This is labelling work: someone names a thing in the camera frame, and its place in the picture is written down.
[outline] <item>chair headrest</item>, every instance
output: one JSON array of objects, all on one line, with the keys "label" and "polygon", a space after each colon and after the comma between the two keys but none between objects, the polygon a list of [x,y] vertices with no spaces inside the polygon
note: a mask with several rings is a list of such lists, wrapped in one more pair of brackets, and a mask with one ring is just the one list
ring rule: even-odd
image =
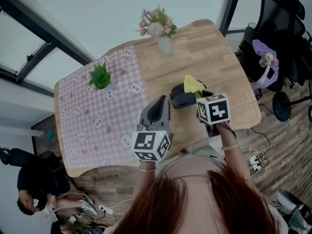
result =
[{"label": "chair headrest", "polygon": [[299,0],[278,0],[287,8],[288,11],[297,15],[301,20],[304,20],[306,11],[304,6]]}]

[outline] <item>black hair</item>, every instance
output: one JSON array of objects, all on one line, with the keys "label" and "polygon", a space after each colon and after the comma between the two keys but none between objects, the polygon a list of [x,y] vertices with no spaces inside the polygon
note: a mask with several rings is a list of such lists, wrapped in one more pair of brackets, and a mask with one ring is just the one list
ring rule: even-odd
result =
[{"label": "black hair", "polygon": [[20,211],[21,211],[22,213],[26,214],[26,215],[31,216],[31,215],[34,214],[31,210],[27,209],[27,208],[22,204],[22,202],[20,201],[20,199],[18,199],[18,207],[19,207]]}]

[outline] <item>green succulent plant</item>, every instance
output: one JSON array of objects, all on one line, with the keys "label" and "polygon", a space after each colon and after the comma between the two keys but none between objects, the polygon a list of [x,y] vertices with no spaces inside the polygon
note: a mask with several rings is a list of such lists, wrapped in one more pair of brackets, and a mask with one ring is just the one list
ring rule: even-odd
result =
[{"label": "green succulent plant", "polygon": [[106,65],[95,66],[94,71],[90,72],[91,80],[89,85],[94,84],[96,89],[103,89],[111,84],[111,73],[106,71]]}]

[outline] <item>black shirt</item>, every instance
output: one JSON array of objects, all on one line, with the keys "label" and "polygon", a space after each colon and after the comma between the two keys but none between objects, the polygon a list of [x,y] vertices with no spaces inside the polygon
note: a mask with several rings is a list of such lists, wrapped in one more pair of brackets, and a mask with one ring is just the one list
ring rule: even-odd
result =
[{"label": "black shirt", "polygon": [[45,208],[47,195],[56,195],[57,186],[48,165],[40,158],[34,158],[24,165],[19,171],[18,190],[27,190],[35,199],[37,207]]}]

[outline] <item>potted plant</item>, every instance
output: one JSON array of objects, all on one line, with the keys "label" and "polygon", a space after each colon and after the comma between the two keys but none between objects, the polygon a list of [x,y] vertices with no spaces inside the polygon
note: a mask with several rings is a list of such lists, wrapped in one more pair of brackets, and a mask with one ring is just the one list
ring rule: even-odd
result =
[{"label": "potted plant", "polygon": [[114,84],[111,78],[111,72],[106,71],[106,64],[103,65],[95,65],[94,71],[90,72],[91,80],[89,81],[89,85],[94,84],[96,90],[98,89],[107,89],[113,90]]},{"label": "potted plant", "polygon": [[176,25],[173,19],[165,14],[165,9],[159,6],[152,11],[143,9],[142,21],[139,23],[141,36],[149,34],[157,38],[158,48],[163,54],[172,50],[171,36],[176,34]]}]

